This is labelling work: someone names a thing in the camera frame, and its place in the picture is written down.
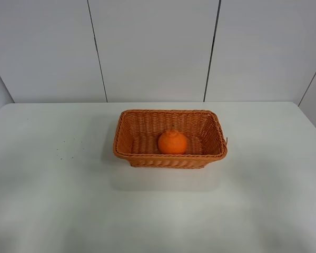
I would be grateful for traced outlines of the orange with stem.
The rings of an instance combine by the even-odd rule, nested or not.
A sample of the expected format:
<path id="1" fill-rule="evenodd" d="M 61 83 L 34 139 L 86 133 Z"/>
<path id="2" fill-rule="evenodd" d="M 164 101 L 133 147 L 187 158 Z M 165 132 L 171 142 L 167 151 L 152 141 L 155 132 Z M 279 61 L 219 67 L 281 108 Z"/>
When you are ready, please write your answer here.
<path id="1" fill-rule="evenodd" d="M 187 138 L 172 125 L 159 136 L 157 146 L 162 154 L 185 154 Z"/>

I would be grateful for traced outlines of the orange wicker basket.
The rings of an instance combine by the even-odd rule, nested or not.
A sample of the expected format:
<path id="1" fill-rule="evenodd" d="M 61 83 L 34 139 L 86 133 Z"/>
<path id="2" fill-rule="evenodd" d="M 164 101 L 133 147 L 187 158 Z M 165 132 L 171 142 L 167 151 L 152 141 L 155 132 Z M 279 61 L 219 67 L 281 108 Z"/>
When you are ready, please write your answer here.
<path id="1" fill-rule="evenodd" d="M 162 154 L 161 134 L 175 127 L 187 138 L 185 154 Z M 216 114 L 209 110 L 126 110 L 120 115 L 113 153 L 133 167 L 200 169 L 222 160 L 228 148 Z"/>

